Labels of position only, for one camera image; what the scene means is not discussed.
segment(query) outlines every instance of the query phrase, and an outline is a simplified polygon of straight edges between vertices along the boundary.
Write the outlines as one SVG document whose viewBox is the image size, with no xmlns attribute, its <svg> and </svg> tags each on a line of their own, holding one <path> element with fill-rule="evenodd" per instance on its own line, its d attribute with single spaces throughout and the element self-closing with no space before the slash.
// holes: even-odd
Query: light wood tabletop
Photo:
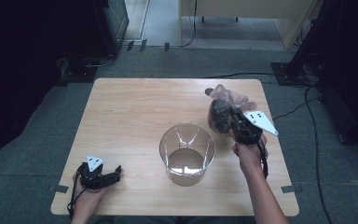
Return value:
<svg viewBox="0 0 358 224">
<path fill-rule="evenodd" d="M 255 79 L 99 78 L 92 88 L 51 211 L 67 215 L 72 176 L 88 155 L 104 159 L 103 174 L 121 165 L 121 181 L 105 194 L 98 215 L 253 216 L 254 211 L 234 141 L 211 130 L 207 115 L 212 98 L 207 88 L 223 84 L 248 96 L 271 120 L 260 81 Z M 191 187 L 174 184 L 159 154 L 159 142 L 172 126 L 192 123 L 212 137 L 214 158 L 201 181 Z M 287 216 L 298 214 L 278 136 L 268 139 L 268 183 Z"/>
</svg>

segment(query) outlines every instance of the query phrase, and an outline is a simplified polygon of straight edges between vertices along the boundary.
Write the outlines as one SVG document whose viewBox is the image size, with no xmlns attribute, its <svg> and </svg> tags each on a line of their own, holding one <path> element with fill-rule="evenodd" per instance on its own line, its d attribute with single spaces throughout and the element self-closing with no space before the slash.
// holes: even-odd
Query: wooden table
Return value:
<svg viewBox="0 0 358 224">
<path fill-rule="evenodd" d="M 207 114 L 212 99 L 205 89 L 223 84 L 257 103 L 271 119 L 258 80 L 100 78 L 94 83 L 77 131 L 51 211 L 67 215 L 72 175 L 88 155 L 103 158 L 103 174 L 122 165 L 121 181 L 108 191 L 96 214 L 147 216 L 253 216 L 253 208 L 234 142 L 214 133 Z M 193 123 L 215 143 L 215 156 L 205 177 L 196 185 L 174 184 L 165 171 L 158 147 L 161 136 L 178 123 Z M 265 133 L 269 152 L 268 182 L 283 212 L 298 213 L 296 195 L 283 193 L 291 186 L 278 137 Z"/>
<path fill-rule="evenodd" d="M 323 0 L 197 0 L 197 16 L 274 19 L 286 49 L 290 49 L 306 20 L 316 19 Z M 196 0 L 179 0 L 179 45 L 182 17 L 194 16 Z"/>
</svg>

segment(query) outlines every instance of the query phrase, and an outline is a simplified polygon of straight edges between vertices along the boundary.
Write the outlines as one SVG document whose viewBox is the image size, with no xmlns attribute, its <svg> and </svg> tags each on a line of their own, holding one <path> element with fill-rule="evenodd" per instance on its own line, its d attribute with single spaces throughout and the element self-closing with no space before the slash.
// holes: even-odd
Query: person's left hand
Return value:
<svg viewBox="0 0 358 224">
<path fill-rule="evenodd" d="M 82 190 L 83 187 L 80 184 L 79 177 L 77 179 L 75 194 L 79 194 Z M 108 190 L 109 188 L 98 190 L 87 189 L 79 195 L 74 205 L 74 216 L 71 223 L 87 223 Z"/>
</svg>

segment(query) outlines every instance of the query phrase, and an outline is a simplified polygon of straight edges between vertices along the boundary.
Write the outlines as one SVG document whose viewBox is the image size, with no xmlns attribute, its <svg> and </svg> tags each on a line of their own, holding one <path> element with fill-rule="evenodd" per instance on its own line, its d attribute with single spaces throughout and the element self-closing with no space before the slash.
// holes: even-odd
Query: clear plastic container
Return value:
<svg viewBox="0 0 358 224">
<path fill-rule="evenodd" d="M 214 144 L 211 136 L 193 124 L 178 124 L 161 139 L 159 153 L 170 180 L 189 187 L 199 183 L 211 164 Z"/>
</svg>

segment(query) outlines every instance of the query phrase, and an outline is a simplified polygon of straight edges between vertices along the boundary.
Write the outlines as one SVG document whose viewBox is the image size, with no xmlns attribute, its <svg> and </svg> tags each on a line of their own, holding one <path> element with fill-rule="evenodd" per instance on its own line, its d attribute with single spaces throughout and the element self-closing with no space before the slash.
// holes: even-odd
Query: floor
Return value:
<svg viewBox="0 0 358 224">
<path fill-rule="evenodd" d="M 140 45 L 147 40 L 147 46 L 164 46 L 170 43 L 172 47 L 189 43 L 193 34 L 193 23 L 196 23 L 196 39 L 188 48 L 198 49 L 260 49 L 260 50 L 293 50 L 285 49 L 270 19 L 239 18 L 182 18 L 182 41 L 179 43 L 177 0 L 126 0 L 130 18 L 128 32 L 137 36 L 126 35 L 127 43 L 134 40 Z"/>
</svg>

